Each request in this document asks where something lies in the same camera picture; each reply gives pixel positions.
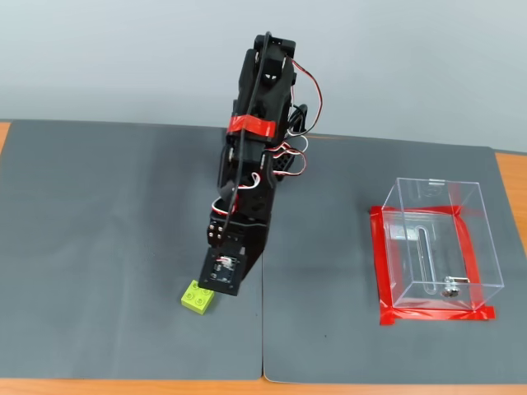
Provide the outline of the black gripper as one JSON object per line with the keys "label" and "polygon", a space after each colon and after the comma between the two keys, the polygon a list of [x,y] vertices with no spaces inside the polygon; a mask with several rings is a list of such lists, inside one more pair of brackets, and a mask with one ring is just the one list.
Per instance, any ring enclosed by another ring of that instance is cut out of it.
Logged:
{"label": "black gripper", "polygon": [[227,221],[226,216],[213,212],[206,233],[208,243],[212,247],[227,241],[239,243],[239,264],[236,274],[236,292],[239,292],[241,282],[264,251],[268,226],[263,222],[237,215]]}

